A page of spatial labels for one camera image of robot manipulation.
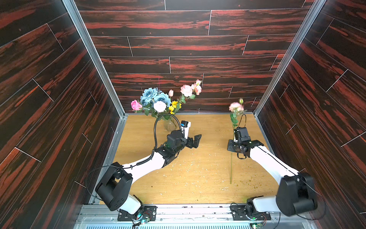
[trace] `pink flower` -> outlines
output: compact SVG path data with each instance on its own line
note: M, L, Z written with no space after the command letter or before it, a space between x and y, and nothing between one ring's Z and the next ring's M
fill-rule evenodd
M194 91L196 92L197 95L199 95L202 92L202 87L197 85Z
M192 88L189 85L183 85L180 88L180 92L185 96L185 97L190 97L192 95Z
M167 107L167 105L165 104L165 102L162 102L162 101L158 101L156 103L154 103L154 109L157 111L157 112L163 112L165 110L165 108Z
M230 104L229 110L231 112L234 112L235 110L237 110L237 111L243 111L244 108L243 108L243 106L240 103L235 102L235 103Z
M134 100L131 102L131 107L132 110L139 111L142 108L142 105L139 102L137 102L137 100Z

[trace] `dark red wood grain wall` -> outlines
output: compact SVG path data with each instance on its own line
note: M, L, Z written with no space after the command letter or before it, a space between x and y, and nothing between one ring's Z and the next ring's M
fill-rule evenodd
M328 0L259 113L273 150L316 181L322 228L366 228L366 3Z
M126 112L142 90L180 95L203 81L181 111L254 111L312 1L76 0Z
M0 228L72 228L119 116L61 0L0 8Z

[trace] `white rose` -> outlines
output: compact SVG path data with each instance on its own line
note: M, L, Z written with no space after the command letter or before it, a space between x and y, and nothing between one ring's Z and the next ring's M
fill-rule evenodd
M166 107L167 107L167 105L162 101L158 101L158 102L154 103L154 109L159 113L163 112Z

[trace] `wooden table surface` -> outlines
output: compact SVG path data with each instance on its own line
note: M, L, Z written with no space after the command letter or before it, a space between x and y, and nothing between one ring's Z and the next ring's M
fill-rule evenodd
M245 203L254 196L276 195L278 184L251 158L240 160L232 155L227 143L233 138L229 114L177 115L179 121L192 122L189 137L202 134L197 149L184 148L166 167L137 180L130 194L145 204ZM154 147L155 118L129 115L119 143L115 162L130 163L151 154ZM266 142L252 114L247 114L248 133L252 140ZM167 140L164 121L157 125L158 145Z

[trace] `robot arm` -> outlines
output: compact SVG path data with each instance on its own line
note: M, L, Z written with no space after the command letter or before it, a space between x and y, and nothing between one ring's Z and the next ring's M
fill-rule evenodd
M164 144L154 147L150 156L124 165L118 162L110 165L97 184L96 192L111 211L121 209L134 217L140 213L142 203L129 195L131 185L144 175L167 166L178 157L184 147L197 148L201 135L194 136L194 139L188 137L190 126L190 122L182 121L180 130L173 130Z
M317 199L314 180L307 173L282 162L260 141L251 140L245 127L234 130L234 140L229 140L228 150L243 154L258 162L279 184L276 196L253 197L247 200L246 215L255 218L263 212L282 212L286 216L315 210Z

